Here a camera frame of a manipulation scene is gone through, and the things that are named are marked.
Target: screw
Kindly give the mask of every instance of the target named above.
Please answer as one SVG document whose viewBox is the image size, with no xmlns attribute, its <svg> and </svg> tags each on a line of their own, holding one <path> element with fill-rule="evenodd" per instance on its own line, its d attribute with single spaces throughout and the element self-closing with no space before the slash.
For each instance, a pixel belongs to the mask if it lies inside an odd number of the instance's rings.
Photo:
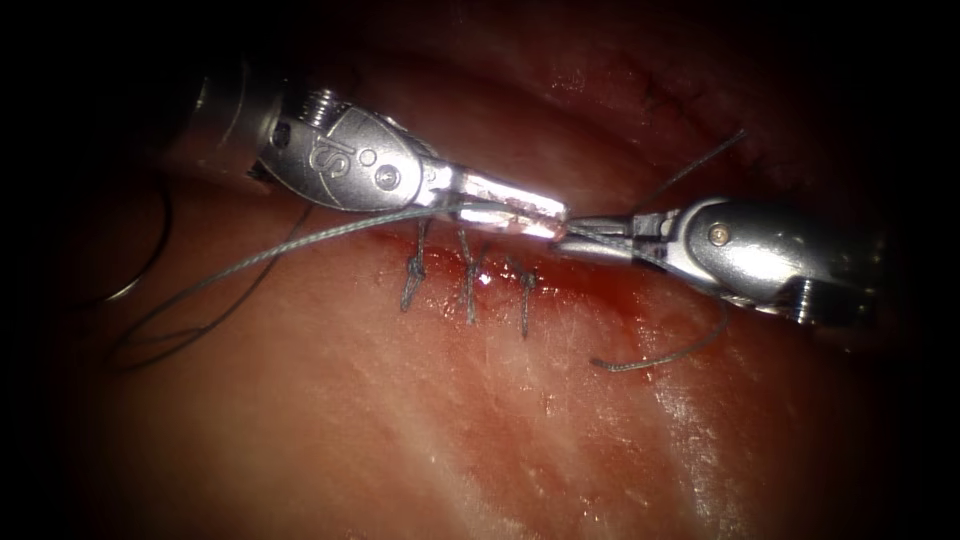
<svg viewBox="0 0 960 540">
<path fill-rule="evenodd" d="M 324 128 L 330 120 L 330 115 L 339 107 L 340 102 L 330 89 L 310 92 L 303 104 L 303 113 L 300 120 L 315 128 Z"/>
<path fill-rule="evenodd" d="M 374 180 L 383 191 L 393 191 L 400 185 L 400 171 L 393 165 L 384 165 L 377 169 Z"/>
<path fill-rule="evenodd" d="M 707 233 L 707 237 L 710 239 L 710 243 L 715 246 L 722 246 L 730 241 L 730 229 L 726 225 L 717 224 L 713 227 L 710 227 L 710 232 Z"/>
</svg>

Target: needle driver jaw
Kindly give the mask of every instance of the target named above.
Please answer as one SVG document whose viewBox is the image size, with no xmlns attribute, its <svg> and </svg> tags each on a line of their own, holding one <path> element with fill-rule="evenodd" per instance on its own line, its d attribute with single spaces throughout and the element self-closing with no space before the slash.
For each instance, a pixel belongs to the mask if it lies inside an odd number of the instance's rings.
<svg viewBox="0 0 960 540">
<path fill-rule="evenodd" d="M 438 217 L 546 240 L 565 231 L 568 209 L 562 202 L 439 159 L 391 118 L 338 101 L 327 90 L 284 109 L 260 162 L 300 196 L 337 210 L 498 203 L 502 211 L 463 209 Z"/>
</svg>

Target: silver metal instrument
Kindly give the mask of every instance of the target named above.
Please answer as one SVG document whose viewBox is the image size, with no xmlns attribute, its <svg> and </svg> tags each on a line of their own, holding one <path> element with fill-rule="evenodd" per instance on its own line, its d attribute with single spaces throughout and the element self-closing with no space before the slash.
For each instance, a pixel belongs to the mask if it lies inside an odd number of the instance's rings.
<svg viewBox="0 0 960 540">
<path fill-rule="evenodd" d="M 552 245 L 565 256 L 653 264 L 702 292 L 800 324 L 851 326 L 873 316 L 882 242 L 844 238 L 784 208 L 711 198 L 567 226 Z"/>
<path fill-rule="evenodd" d="M 438 217 L 546 240 L 559 239 L 567 219 L 562 202 L 439 159 L 391 118 L 341 102 L 329 90 L 310 93 L 295 113 L 280 114 L 259 161 L 297 194 L 337 210 L 496 202 L 506 208 Z"/>
</svg>

